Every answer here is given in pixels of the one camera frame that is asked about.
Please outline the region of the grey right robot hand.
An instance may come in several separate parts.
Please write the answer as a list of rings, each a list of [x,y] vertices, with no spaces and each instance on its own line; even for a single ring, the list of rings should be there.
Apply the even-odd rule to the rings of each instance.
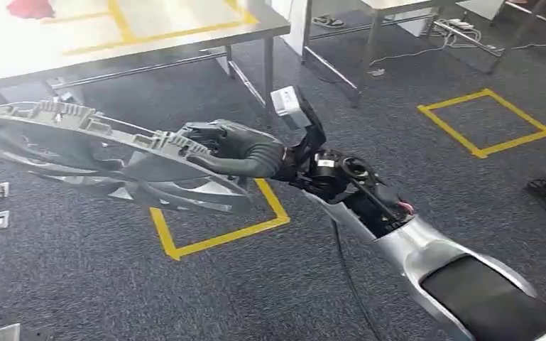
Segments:
[[[270,134],[226,119],[189,122],[183,129],[187,138],[211,151],[188,153],[186,159],[212,172],[271,178],[282,167],[285,145]]]

